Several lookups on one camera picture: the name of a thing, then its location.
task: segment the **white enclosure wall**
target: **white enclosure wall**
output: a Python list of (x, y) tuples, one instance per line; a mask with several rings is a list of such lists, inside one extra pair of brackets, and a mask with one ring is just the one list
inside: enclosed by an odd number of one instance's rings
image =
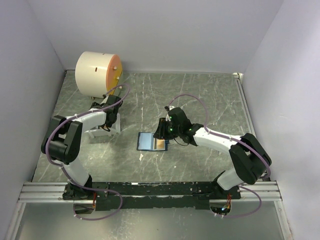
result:
[(244, 74), (295, 240), (320, 237), (320, 1), (285, 0)]
[(28, 0), (65, 69), (84, 51), (128, 71), (243, 73), (283, 0)]
[(26, 0), (0, 0), (0, 239), (34, 173), (64, 70)]

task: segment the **gray marble floor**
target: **gray marble floor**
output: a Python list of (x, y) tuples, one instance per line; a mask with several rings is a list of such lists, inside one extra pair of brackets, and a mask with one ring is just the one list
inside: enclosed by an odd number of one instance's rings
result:
[[(125, 73), (123, 77), (131, 85), (131, 92), (119, 109), (121, 134), (95, 139), (84, 135), (81, 140), (79, 158), (94, 181), (212, 181), (232, 167), (231, 159), (223, 153), (201, 146), (180, 146), (174, 141), (170, 141), (165, 152), (136, 150), (138, 132), (154, 132), (159, 118), (166, 116), (164, 106), (181, 93), (194, 94), (205, 102), (211, 129), (233, 135), (248, 132), (245, 111), (231, 74)], [(91, 103), (89, 97), (78, 91), (75, 72), (68, 71), (54, 115), (81, 113)], [(181, 107), (192, 123), (204, 122), (205, 111), (193, 98), (181, 97), (173, 105)], [(41, 154), (33, 181), (67, 179)]]

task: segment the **purple cable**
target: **purple cable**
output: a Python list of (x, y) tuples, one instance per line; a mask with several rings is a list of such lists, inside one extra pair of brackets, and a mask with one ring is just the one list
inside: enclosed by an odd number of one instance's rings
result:
[(49, 161), (49, 163), (55, 165), (55, 166), (58, 166), (61, 168), (61, 170), (63, 171), (63, 173), (65, 174), (65, 176), (69, 179), (69, 181), (78, 186), (79, 188), (82, 188), (82, 189), (85, 189), (85, 190), (89, 190), (89, 191), (95, 191), (95, 192), (110, 192), (110, 193), (113, 193), (113, 194), (116, 194), (119, 196), (120, 198), (120, 204), (119, 204), (119, 207), (117, 208), (116, 211), (112, 212), (111, 214), (107, 215), (107, 216), (104, 216), (104, 217), (99, 217), (99, 218), (86, 218), (86, 217), (80, 217), (76, 214), (76, 210), (75, 210), (75, 206), (73, 206), (73, 213), (74, 213), (74, 216), (78, 219), (81, 219), (81, 220), (87, 220), (87, 221), (97, 221), (97, 220), (102, 220), (102, 219), (106, 219), (106, 218), (109, 218), (113, 215), (115, 215), (116, 213), (118, 213), (122, 207), (122, 204), (123, 204), (123, 198), (121, 196), (121, 194), (117, 191), (114, 191), (114, 190), (111, 190), (111, 189), (101, 189), (101, 188), (91, 188), (91, 187), (86, 187), (86, 186), (82, 186), (80, 184), (78, 184), (77, 182), (75, 182), (71, 177), (70, 175), (67, 173), (67, 171), (65, 170), (64, 168), (64, 165), (61, 164), (61, 163), (57, 163), (57, 162), (54, 162), (51, 157), (50, 157), (50, 154), (49, 154), (49, 145), (50, 145), (50, 142), (52, 141), (52, 139), (54, 138), (54, 136), (56, 135), (56, 133), (59, 131), (59, 129), (61, 129), (67, 122), (70, 122), (74, 119), (77, 119), (77, 118), (81, 118), (85, 115), (88, 115), (88, 114), (91, 114), (91, 113), (96, 113), (96, 112), (103, 112), (107, 109), (110, 109), (118, 104), (120, 104), (126, 97), (127, 95), (129, 94), (130, 92), (130, 86), (127, 84), (127, 83), (123, 83), (123, 84), (120, 84), (120, 85), (117, 85), (113, 88), (111, 88), (107, 93), (106, 95), (108, 95), (112, 90), (116, 89), (116, 88), (119, 88), (119, 87), (123, 87), (123, 86), (126, 86), (128, 88), (128, 91), (125, 93), (125, 95), (119, 100), (117, 101), (116, 103), (110, 105), (110, 106), (106, 106), (104, 108), (101, 108), (101, 109), (96, 109), (96, 110), (89, 110), (89, 111), (86, 111), (86, 112), (83, 112), (83, 113), (80, 113), (80, 114), (76, 114), (75, 116), (72, 116), (66, 120), (64, 120), (62, 123), (60, 123), (56, 129), (53, 130), (53, 132), (51, 133), (51, 135), (49, 136), (47, 142), (46, 142), (46, 145), (45, 145), (45, 155), (46, 155), (46, 158), (47, 160)]
[(226, 218), (226, 219), (237, 219), (237, 218), (243, 218), (243, 217), (247, 217), (247, 216), (249, 216), (249, 215), (251, 215), (251, 214), (254, 214), (254, 213), (256, 213), (256, 212), (261, 208), (261, 206), (262, 206), (262, 200), (261, 200), (261, 197), (258, 195), (258, 193), (256, 193), (255, 191), (253, 191), (253, 190), (251, 190), (251, 189), (249, 189), (249, 188), (246, 188), (246, 187), (244, 187), (244, 186), (239, 186), (239, 188), (245, 189), (245, 190), (253, 193), (254, 195), (256, 195), (257, 198), (259, 199), (259, 206), (258, 206), (255, 210), (250, 211), (250, 212), (247, 212), (247, 213), (244, 213), (244, 214), (231, 215), (231, 216), (230, 216), (230, 215), (221, 215), (221, 214), (217, 214), (217, 215), (221, 216), (222, 218)]
[[(180, 94), (178, 96), (175, 96), (170, 102), (169, 102), (169, 106), (173, 103), (174, 100), (176, 100), (177, 98), (181, 97), (181, 96), (189, 96), (189, 97), (192, 97), (192, 98), (195, 98), (197, 99), (201, 105), (203, 106), (204, 108), (204, 111), (205, 111), (205, 121), (204, 121), (204, 124), (203, 124), (203, 127), (204, 129), (209, 133), (209, 134), (212, 134), (212, 135), (215, 135), (215, 136), (218, 136), (218, 137), (221, 137), (221, 138), (224, 138), (224, 139), (230, 139), (228, 136), (224, 135), (224, 134), (220, 134), (220, 133), (216, 133), (216, 132), (212, 132), (210, 131), (208, 128), (207, 128), (207, 125), (208, 125), (208, 109), (205, 105), (205, 103), (198, 97), (192, 95), (192, 94), (188, 94), (188, 93), (183, 93), (183, 94)], [(266, 160), (256, 151), (254, 150), (252, 147), (250, 147), (248, 144), (246, 144), (245, 142), (241, 141), (241, 140), (238, 140), (238, 139), (235, 139), (235, 138), (231, 138), (232, 141), (235, 141), (243, 146), (245, 146), (247, 149), (249, 149), (251, 152), (253, 152), (262, 162), (263, 164), (265, 165), (266, 169), (267, 169), (267, 175), (263, 177), (263, 179), (266, 179), (270, 176), (271, 174), (271, 170), (270, 170), (270, 167), (269, 165), (267, 164)], [(249, 189), (249, 188), (246, 188), (244, 186), (239, 186), (239, 188), (242, 188), (242, 189), (245, 189), (251, 193), (253, 193), (254, 195), (257, 196), (257, 198), (259, 199), (259, 206), (251, 211), (251, 212), (248, 212), (248, 213), (244, 213), (244, 214), (239, 214), (239, 215), (231, 215), (231, 216), (224, 216), (224, 215), (221, 215), (221, 214), (217, 214), (219, 216), (221, 216), (222, 218), (229, 218), (229, 219), (236, 219), (236, 218), (242, 218), (242, 217), (246, 217), (246, 216), (249, 216), (251, 214), (254, 214), (256, 213), (262, 206), (262, 200), (261, 200), (261, 197), (253, 190)]]

